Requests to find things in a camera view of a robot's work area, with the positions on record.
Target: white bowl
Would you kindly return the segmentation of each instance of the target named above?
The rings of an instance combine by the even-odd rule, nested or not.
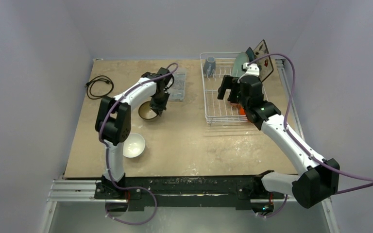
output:
[[[130,133],[123,142],[123,156],[135,158],[140,156],[145,150],[145,139],[138,133]]]

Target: white wire dish rack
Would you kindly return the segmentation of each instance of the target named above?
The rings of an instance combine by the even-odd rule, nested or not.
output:
[[[240,115],[239,108],[235,108],[227,101],[230,90],[225,92],[223,100],[217,99],[218,88],[221,86],[224,75],[231,75],[235,58],[239,52],[205,52],[201,53],[201,74],[205,104],[205,118],[209,124],[213,123],[240,123],[247,122],[245,115]],[[203,65],[208,57],[215,58],[215,71],[211,75],[203,72]],[[264,87],[262,91],[268,97]]]

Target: bowl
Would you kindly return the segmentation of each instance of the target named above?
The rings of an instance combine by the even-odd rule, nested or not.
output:
[[[123,142],[123,156],[135,158],[140,156],[145,150],[145,139],[138,133],[130,133]]]
[[[143,104],[138,109],[138,115],[144,120],[144,121],[152,121],[156,119],[158,114],[156,114],[152,109],[149,107],[150,101],[147,101]]]

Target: dish rack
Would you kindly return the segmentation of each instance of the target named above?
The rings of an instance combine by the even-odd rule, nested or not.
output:
[[[239,52],[205,52],[200,55],[205,118],[209,124],[248,122],[246,116],[239,113],[239,108],[231,106],[227,101],[230,90],[226,90],[223,100],[217,99],[222,79],[224,75],[231,75],[238,54]],[[208,57],[215,58],[215,70],[207,76],[203,72],[203,65]],[[268,100],[264,87],[262,87],[262,92]]]

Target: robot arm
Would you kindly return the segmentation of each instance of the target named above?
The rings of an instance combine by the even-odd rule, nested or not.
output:
[[[286,175],[277,172],[264,174],[261,181],[265,190],[292,195],[305,208],[310,208],[335,194],[338,190],[339,174],[311,160],[286,131],[291,131],[318,160],[335,169],[339,169],[339,164],[334,159],[326,160],[314,151],[289,125],[284,128],[284,117],[279,109],[273,103],[264,100],[257,65],[245,63],[242,69],[246,72],[239,78],[228,75],[223,77],[221,87],[218,89],[218,99],[223,99],[225,90],[231,89],[228,101],[242,106],[248,120],[278,145],[299,174]]]
[[[131,131],[131,111],[132,109],[137,108],[149,97],[151,97],[150,108],[155,113],[161,115],[162,111],[166,110],[166,105],[170,94],[166,91],[165,87],[168,85],[170,79],[173,79],[173,76],[168,75],[166,78],[155,82],[145,82],[168,73],[169,70],[164,68],[160,68],[157,74],[147,72],[142,75],[142,78],[140,78],[137,83],[128,88],[128,90],[114,96],[113,98],[104,97],[101,100],[95,124],[95,130],[97,132],[99,132],[105,116],[107,115],[111,106],[123,97],[112,112],[117,113],[117,118],[115,119],[113,117],[109,117],[102,132],[102,139],[104,139],[109,148],[109,164],[112,178],[116,182],[121,180],[124,175],[123,142],[126,140]],[[107,170],[105,170],[103,175],[107,179],[110,179]]]

